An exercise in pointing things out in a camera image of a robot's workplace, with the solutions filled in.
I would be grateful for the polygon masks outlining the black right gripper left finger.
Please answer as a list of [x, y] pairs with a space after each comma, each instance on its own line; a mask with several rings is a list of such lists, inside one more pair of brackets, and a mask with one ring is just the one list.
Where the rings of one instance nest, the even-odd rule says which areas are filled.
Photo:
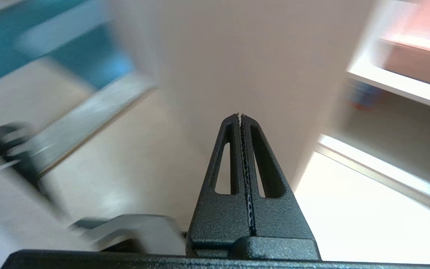
[[[228, 258], [237, 240], [256, 235], [252, 187], [239, 114], [220, 126], [186, 237], [189, 256]], [[219, 194], [216, 183], [225, 146], [229, 145], [230, 192]]]

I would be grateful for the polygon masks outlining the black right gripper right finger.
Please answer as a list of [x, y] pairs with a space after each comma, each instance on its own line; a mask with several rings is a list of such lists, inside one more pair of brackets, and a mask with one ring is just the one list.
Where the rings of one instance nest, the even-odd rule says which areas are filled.
[[243, 114], [240, 131], [250, 231], [240, 240], [241, 257], [320, 261], [312, 230], [261, 126]]

